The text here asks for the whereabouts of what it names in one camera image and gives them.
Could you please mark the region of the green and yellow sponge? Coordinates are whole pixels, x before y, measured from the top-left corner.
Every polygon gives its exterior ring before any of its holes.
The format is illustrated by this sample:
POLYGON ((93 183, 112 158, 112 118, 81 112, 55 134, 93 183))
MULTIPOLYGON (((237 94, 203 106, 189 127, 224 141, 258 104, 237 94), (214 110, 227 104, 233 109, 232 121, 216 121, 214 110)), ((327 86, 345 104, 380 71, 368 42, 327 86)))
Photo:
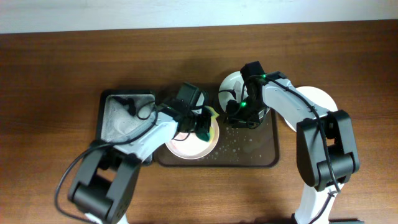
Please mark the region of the green and yellow sponge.
MULTIPOLYGON (((217 113, 215 111, 214 108, 212 108, 210 106, 204 106, 204 108, 202 109, 201 114, 202 113, 206 113, 206 112, 209 112, 211 114, 211 122, 212 121, 216 121, 217 117, 220 115, 219 113, 217 113)), ((210 126, 210 132, 209 133, 195 133, 195 134, 196 134, 198 139, 200 139, 202 141, 205 141, 205 142, 210 142, 215 137, 215 129, 210 126)))

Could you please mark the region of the white plate with red stain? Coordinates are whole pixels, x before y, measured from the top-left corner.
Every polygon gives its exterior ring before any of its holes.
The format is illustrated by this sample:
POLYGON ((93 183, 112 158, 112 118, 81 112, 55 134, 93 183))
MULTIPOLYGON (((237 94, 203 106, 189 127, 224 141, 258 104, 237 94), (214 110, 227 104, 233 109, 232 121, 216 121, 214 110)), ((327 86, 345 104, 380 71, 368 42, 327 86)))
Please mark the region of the white plate with red stain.
POLYGON ((216 119, 211 120, 210 131, 210 141, 199 139, 195 133, 177 133, 175 139, 166 142, 165 145, 172 154, 179 158, 199 159, 209 154, 217 145, 220 129, 216 119))

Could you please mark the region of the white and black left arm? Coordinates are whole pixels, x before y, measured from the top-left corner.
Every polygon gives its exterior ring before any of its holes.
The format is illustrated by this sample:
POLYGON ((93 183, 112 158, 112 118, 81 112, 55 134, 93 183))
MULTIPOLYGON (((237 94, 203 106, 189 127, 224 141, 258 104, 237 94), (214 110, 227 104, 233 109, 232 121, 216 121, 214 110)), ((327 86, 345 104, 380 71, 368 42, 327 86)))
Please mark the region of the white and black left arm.
POLYGON ((144 129, 134 128, 114 141, 94 140, 72 163, 81 166, 73 180, 68 199, 82 211, 85 223, 124 223, 142 162, 177 133, 194 133, 210 124, 218 113, 199 106, 182 114, 169 105, 155 106, 153 119, 144 129))

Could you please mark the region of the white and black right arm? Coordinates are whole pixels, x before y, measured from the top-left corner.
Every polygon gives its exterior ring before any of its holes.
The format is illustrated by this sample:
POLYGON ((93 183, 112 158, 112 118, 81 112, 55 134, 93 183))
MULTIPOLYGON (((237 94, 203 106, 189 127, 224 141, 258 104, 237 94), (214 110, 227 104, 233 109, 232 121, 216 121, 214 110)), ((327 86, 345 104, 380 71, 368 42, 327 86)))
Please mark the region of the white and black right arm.
POLYGON ((329 223, 336 196, 360 167, 349 114, 314 103, 282 72, 234 72, 222 81, 219 94, 233 124, 247 126, 260 111, 273 109, 295 128, 304 188, 288 222, 329 223))

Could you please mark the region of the dark brown serving tray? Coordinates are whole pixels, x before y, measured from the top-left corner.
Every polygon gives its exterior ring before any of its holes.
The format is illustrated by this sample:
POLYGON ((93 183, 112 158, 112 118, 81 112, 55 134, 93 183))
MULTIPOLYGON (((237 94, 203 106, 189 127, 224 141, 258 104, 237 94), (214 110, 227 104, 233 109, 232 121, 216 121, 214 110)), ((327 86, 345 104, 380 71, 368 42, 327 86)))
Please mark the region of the dark brown serving tray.
POLYGON ((217 119, 218 140, 210 152, 193 159, 174 154, 166 144, 154 153, 154 161, 164 167, 256 167, 268 168, 279 160, 277 115, 269 110, 256 129, 232 128, 221 115, 217 119))

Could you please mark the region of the clean white plate stack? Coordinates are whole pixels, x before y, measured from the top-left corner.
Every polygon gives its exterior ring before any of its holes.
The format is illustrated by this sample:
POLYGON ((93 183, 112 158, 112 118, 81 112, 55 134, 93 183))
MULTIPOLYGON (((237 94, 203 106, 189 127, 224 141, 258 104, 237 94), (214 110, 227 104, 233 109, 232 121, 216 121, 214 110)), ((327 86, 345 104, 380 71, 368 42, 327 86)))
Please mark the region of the clean white plate stack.
MULTIPOLYGON (((300 86, 295 88, 297 92, 306 97, 314 105, 322 107, 328 111, 334 112, 338 107, 334 99, 325 91, 313 86, 300 86)), ((286 124, 296 132, 297 123, 303 121, 305 118, 315 119, 315 115, 307 110, 307 114, 302 115, 302 112, 290 111, 280 114, 284 118, 286 124)))

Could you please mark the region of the black soapy water tray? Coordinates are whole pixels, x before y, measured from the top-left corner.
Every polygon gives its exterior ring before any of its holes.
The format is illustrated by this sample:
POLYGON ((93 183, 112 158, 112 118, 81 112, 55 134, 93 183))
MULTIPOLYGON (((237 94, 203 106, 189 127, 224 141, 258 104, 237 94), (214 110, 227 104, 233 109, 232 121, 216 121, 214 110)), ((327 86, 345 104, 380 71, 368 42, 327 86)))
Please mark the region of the black soapy water tray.
POLYGON ((95 139, 130 140, 148 129, 155 118, 152 90, 105 90, 100 95, 95 139))

